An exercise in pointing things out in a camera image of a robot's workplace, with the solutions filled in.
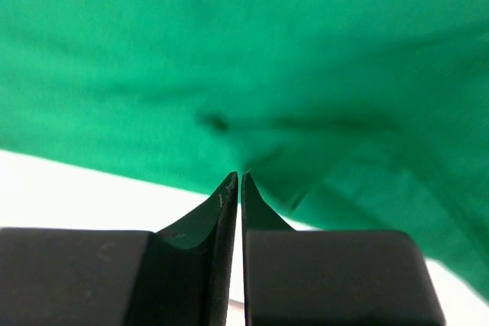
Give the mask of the green t shirt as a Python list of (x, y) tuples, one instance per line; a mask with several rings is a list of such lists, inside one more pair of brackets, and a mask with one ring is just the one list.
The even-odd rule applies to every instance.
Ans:
[(1, 146), (407, 232), (488, 294), (488, 0), (1, 0)]

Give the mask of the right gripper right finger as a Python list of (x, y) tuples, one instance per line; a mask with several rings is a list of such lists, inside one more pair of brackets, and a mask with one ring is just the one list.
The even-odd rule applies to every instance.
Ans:
[(423, 254), (401, 231), (298, 231), (241, 181), (248, 325), (444, 325)]

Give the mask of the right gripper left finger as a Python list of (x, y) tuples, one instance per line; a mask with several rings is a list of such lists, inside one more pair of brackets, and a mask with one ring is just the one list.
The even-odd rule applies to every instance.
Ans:
[(4, 228), (3, 325), (223, 325), (238, 206), (229, 173), (157, 231)]

